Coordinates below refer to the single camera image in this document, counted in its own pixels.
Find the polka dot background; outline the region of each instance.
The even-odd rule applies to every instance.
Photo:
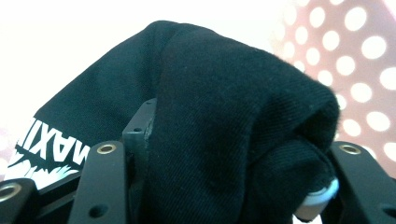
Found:
[[[396,17],[387,1],[289,1],[274,54],[336,93],[335,140],[365,147],[396,177]]]

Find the white polka dot pattern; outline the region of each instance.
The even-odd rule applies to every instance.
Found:
[[[274,53],[335,92],[336,140],[364,146],[396,177],[396,17],[371,0],[290,0],[283,15]]]

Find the mounting hole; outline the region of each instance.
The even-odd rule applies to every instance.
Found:
[[[353,146],[349,146],[349,145],[341,145],[340,148],[341,148],[341,150],[345,151],[346,153],[349,153],[352,155],[361,154],[361,150],[358,149],[357,147],[353,147]]]
[[[9,183],[0,188],[0,203],[4,202],[15,195],[22,189],[22,186],[17,183]]]
[[[116,146],[111,145],[111,144],[107,144],[107,145],[102,145],[97,149],[97,152],[99,154],[108,154],[110,152],[113,152],[114,150],[116,150]]]
[[[90,217],[99,218],[106,214],[108,207],[104,204],[98,204],[90,209]]]
[[[396,208],[390,204],[382,204],[382,211],[384,211],[388,216],[396,218]]]

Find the black cloth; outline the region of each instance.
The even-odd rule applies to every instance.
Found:
[[[120,139],[154,97],[141,223],[287,223],[334,175],[325,156],[339,116],[333,93],[268,52],[190,24],[152,23],[35,118],[93,146]]]

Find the screw hole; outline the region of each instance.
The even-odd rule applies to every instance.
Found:
[[[389,204],[382,204],[382,211],[384,211],[388,216],[396,218],[396,208]]]
[[[99,218],[106,214],[108,207],[104,204],[98,204],[90,209],[90,217]]]
[[[116,150],[116,148],[117,147],[114,146],[114,145],[103,145],[103,146],[101,146],[101,147],[99,147],[97,149],[97,152],[99,154],[108,154],[108,153],[113,152],[114,150]]]
[[[9,183],[0,188],[0,203],[4,202],[15,195],[22,189],[22,186],[17,183]]]
[[[361,154],[361,150],[353,147],[353,146],[349,146],[349,145],[342,145],[340,146],[341,150],[345,151],[346,153],[352,154],[352,155],[358,155]]]

